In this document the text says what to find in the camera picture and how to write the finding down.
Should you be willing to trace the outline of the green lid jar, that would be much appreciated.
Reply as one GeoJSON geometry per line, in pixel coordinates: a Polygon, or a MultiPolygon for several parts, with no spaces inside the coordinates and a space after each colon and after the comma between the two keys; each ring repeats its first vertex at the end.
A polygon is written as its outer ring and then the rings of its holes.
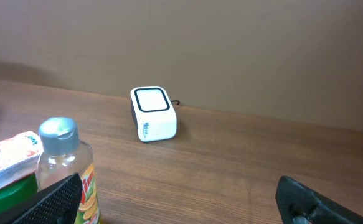
{"type": "Polygon", "coordinates": [[[35,174],[0,189],[0,213],[29,200],[37,193],[37,189],[35,174]]]}

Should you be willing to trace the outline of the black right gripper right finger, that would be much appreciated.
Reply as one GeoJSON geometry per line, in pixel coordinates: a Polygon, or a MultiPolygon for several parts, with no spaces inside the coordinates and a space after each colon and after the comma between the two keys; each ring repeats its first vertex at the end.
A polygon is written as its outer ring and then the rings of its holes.
{"type": "Polygon", "coordinates": [[[275,199],[283,223],[363,223],[363,216],[285,175],[279,179],[275,199]]]}

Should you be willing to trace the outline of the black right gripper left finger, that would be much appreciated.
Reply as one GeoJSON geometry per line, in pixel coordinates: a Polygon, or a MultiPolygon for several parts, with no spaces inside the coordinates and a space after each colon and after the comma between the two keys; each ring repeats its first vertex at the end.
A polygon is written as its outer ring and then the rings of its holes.
{"type": "Polygon", "coordinates": [[[74,224],[82,198],[76,172],[0,213],[0,224],[74,224]]]}

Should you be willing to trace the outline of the yellow liquid bottle grey cap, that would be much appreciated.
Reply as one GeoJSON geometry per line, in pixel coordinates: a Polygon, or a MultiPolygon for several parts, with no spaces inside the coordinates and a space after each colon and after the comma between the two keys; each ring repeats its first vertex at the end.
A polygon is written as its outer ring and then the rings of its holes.
{"type": "Polygon", "coordinates": [[[44,150],[36,170],[38,189],[78,173],[82,197],[75,223],[102,224],[93,151],[80,140],[77,123],[71,118],[53,117],[44,121],[38,132],[44,150]]]}

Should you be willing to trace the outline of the pink tissue pack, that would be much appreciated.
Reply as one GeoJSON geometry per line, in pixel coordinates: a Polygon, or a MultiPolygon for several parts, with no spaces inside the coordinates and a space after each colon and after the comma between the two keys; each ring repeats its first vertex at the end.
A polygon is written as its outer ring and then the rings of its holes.
{"type": "Polygon", "coordinates": [[[0,141],[0,189],[33,174],[42,153],[40,137],[32,131],[0,141]]]}

